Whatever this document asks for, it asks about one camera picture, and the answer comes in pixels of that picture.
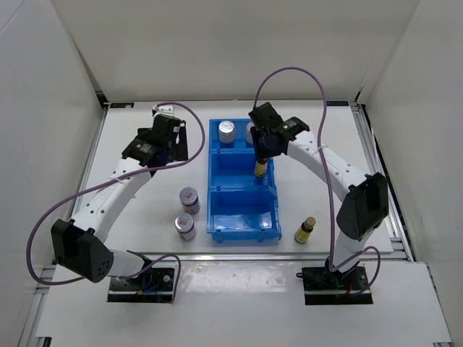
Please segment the yellow-label dark bottle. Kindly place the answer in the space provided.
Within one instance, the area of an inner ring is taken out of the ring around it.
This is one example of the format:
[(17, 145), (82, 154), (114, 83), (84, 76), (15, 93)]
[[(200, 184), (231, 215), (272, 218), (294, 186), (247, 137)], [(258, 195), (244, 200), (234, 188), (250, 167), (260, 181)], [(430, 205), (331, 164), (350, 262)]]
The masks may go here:
[(294, 240), (299, 244), (305, 244), (310, 237), (316, 224), (316, 219), (314, 217), (307, 217), (297, 229)]
[(268, 159), (257, 159), (255, 162), (254, 175), (258, 179), (263, 179), (267, 174)]

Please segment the silver-lid blue-label spice jar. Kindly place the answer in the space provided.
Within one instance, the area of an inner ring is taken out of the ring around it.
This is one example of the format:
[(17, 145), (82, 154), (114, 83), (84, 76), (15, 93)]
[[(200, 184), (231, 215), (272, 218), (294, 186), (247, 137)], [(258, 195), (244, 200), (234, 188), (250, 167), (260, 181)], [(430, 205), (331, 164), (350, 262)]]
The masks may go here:
[(225, 120), (218, 125), (218, 138), (223, 144), (231, 144), (235, 137), (235, 125), (232, 121)]

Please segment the white-lid red-label spice jar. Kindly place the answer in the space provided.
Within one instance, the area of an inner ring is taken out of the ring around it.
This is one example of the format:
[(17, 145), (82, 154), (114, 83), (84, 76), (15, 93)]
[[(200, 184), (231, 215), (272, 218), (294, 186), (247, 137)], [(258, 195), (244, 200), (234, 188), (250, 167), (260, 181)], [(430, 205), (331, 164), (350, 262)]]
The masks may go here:
[(195, 188), (183, 188), (179, 193), (179, 200), (185, 213), (194, 215), (200, 211), (199, 196)]

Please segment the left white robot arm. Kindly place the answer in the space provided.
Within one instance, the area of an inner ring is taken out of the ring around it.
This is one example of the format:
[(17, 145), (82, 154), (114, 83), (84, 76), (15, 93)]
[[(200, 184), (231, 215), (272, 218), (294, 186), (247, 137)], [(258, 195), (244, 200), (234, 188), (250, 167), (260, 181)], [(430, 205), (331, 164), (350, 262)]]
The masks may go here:
[(185, 122), (169, 111), (157, 111), (153, 124), (139, 128), (122, 151), (110, 176), (111, 184), (96, 194), (68, 221), (51, 228), (56, 262), (73, 273), (98, 283), (106, 276), (126, 276), (136, 289), (149, 286), (152, 272), (147, 260), (131, 252), (110, 250), (105, 241), (123, 209), (154, 176), (157, 167), (186, 160)]

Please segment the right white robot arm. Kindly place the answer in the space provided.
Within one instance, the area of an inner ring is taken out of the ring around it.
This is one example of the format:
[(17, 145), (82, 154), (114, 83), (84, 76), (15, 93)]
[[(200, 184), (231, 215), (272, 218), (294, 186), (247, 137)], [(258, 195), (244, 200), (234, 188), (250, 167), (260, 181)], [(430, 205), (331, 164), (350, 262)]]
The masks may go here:
[(369, 175), (329, 149), (297, 117), (283, 120), (270, 103), (254, 106), (250, 128), (241, 119), (233, 139), (223, 141), (219, 122), (210, 122), (206, 230), (214, 241), (263, 241), (281, 238), (273, 158), (285, 154), (300, 162), (338, 197), (330, 212), (330, 255), (325, 280), (345, 287), (365, 242), (388, 215), (388, 188), (381, 173)]

